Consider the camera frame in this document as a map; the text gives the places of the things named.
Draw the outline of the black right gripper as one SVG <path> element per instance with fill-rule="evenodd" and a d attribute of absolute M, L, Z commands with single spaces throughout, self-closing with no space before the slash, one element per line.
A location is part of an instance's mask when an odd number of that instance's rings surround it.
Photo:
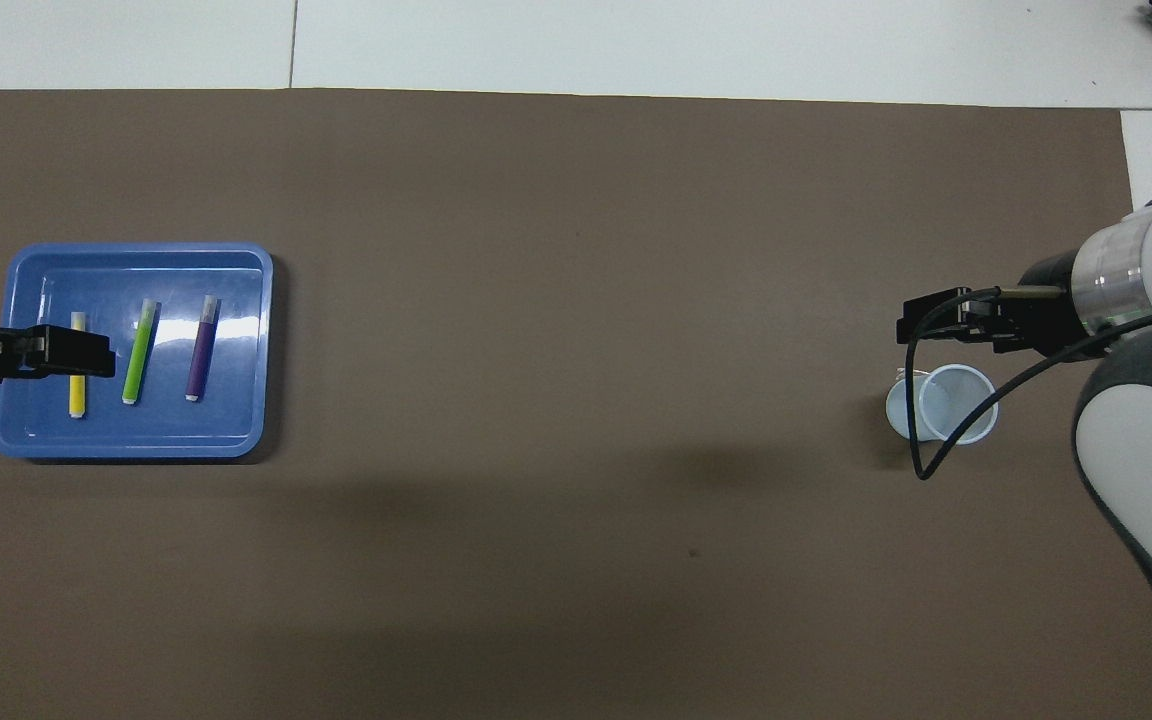
<path fill-rule="evenodd" d="M 998 341 L 998 354 L 1033 350 L 1047 357 L 1083 340 L 1083 324 L 1068 293 L 1071 288 L 1075 260 L 1076 252 L 1060 253 L 1030 265 L 1021 274 L 1020 286 L 1052 286 L 1066 293 L 1059 300 L 1005 301 L 1002 311 L 1011 323 L 1014 338 Z M 948 288 L 902 302 L 899 343 L 909 344 L 914 341 L 915 329 L 919 327 L 925 316 L 932 314 L 937 306 L 952 300 L 957 304 L 931 320 L 924 328 L 922 338 L 931 340 L 931 338 L 956 336 L 964 328 L 961 297 L 969 291 L 969 288 Z M 1001 327 L 1001 314 L 998 310 L 1000 293 L 1000 290 L 982 290 L 975 293 L 973 300 L 969 300 L 970 343 L 992 342 L 996 336 L 996 331 Z"/>

